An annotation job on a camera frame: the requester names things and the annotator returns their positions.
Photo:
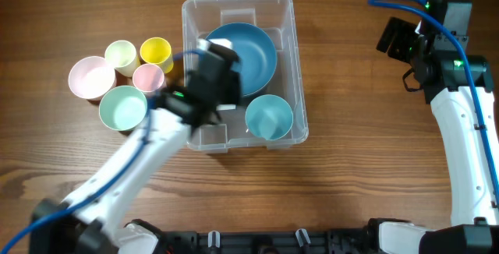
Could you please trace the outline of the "dark blue bowl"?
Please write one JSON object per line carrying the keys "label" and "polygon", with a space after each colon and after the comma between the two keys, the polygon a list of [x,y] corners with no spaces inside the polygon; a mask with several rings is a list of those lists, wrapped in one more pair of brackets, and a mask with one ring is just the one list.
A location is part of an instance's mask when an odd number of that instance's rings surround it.
{"label": "dark blue bowl", "polygon": [[259,27],[249,23],[230,23],[208,34],[207,40],[226,39],[239,56],[233,68],[241,79],[242,95],[261,92],[272,80],[278,63],[277,50],[272,39]]}

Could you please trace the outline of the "light blue bowl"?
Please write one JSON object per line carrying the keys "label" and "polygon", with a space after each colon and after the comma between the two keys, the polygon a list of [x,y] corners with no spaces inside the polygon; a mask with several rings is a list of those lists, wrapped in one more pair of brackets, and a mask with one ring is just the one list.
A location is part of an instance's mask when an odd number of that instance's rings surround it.
{"label": "light blue bowl", "polygon": [[273,94],[253,99],[246,108],[248,130],[258,138],[274,141],[284,137],[292,128],[293,112],[289,103]]}

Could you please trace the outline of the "mint green bowl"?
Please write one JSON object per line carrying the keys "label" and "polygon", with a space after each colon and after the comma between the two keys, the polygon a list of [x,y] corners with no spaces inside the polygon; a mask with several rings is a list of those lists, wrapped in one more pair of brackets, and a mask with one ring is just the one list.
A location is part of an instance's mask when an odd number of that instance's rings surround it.
{"label": "mint green bowl", "polygon": [[130,131],[147,113],[147,98],[133,86],[117,86],[105,94],[99,105],[102,123],[115,131]]}

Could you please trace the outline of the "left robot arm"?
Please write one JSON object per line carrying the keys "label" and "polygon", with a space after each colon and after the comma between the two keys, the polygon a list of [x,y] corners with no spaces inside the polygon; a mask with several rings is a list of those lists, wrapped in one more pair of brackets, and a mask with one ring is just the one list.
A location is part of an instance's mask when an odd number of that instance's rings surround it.
{"label": "left robot arm", "polygon": [[220,104],[238,104],[240,57],[226,39],[196,49],[198,66],[185,86],[170,85],[147,100],[144,121],[88,181],[59,203],[45,199],[22,232],[31,253],[156,253],[159,231],[121,222],[151,175],[217,114]]}

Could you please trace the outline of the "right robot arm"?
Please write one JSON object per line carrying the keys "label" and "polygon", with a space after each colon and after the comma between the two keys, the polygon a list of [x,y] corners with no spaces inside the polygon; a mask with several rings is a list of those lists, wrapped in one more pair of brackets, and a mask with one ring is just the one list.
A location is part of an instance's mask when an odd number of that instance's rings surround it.
{"label": "right robot arm", "polygon": [[395,219],[372,219],[370,246],[384,253],[496,253],[498,201],[477,111],[455,47],[441,34],[418,34],[392,17],[377,50],[407,62],[425,94],[444,142],[451,179],[451,226],[430,230]]}

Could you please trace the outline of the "clear plastic storage container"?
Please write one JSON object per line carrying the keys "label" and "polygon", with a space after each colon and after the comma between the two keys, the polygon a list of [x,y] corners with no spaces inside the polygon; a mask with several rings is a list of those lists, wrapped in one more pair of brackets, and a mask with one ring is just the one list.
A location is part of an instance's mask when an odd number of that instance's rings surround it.
{"label": "clear plastic storage container", "polygon": [[[278,63],[268,85],[238,105],[222,105],[214,115],[213,125],[199,127],[187,145],[204,153],[225,153],[231,148],[265,146],[269,150],[287,148],[306,140],[309,128],[306,117],[299,47],[292,0],[187,0],[182,6],[184,79],[197,69],[199,57],[193,54],[198,39],[230,23],[249,23],[262,29],[274,42]],[[274,141],[255,137],[245,122],[249,103],[265,94],[285,99],[294,115],[291,130]]]}

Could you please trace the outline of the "yellow cup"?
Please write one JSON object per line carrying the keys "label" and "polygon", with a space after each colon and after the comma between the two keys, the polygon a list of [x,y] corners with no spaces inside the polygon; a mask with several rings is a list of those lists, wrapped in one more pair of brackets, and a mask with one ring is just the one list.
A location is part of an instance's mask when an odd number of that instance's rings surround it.
{"label": "yellow cup", "polygon": [[140,57],[146,63],[159,66],[163,73],[171,72],[174,67],[172,47],[162,37],[145,40],[140,47]]}

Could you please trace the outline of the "pink cup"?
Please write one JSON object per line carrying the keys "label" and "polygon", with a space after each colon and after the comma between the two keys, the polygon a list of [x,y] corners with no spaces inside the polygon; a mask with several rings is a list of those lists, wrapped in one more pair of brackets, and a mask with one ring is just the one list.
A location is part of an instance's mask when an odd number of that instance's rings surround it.
{"label": "pink cup", "polygon": [[132,82],[135,88],[146,96],[151,96],[166,86],[163,70],[159,66],[149,63],[143,64],[135,70]]}

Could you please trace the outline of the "cream cup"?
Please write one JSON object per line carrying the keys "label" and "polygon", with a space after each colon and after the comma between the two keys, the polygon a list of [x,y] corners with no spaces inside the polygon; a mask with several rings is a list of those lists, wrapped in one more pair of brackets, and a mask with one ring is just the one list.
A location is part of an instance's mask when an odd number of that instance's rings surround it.
{"label": "cream cup", "polygon": [[140,59],[135,46],[125,40],[114,41],[105,50],[104,58],[125,77],[132,77],[140,66]]}

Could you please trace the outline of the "pink bowl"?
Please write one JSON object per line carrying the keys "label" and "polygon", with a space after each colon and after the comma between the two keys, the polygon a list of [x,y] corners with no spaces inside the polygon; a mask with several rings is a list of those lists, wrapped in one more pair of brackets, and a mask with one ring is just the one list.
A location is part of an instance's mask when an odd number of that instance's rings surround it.
{"label": "pink bowl", "polygon": [[116,86],[115,70],[103,57],[86,57],[71,68],[68,84],[71,92],[77,97],[99,101]]}

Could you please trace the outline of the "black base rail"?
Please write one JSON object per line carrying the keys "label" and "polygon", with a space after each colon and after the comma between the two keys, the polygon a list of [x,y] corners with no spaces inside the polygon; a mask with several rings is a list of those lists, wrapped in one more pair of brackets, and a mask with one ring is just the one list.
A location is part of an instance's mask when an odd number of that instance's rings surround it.
{"label": "black base rail", "polygon": [[374,253],[362,229],[224,233],[165,232],[155,250],[160,254],[340,254]]}

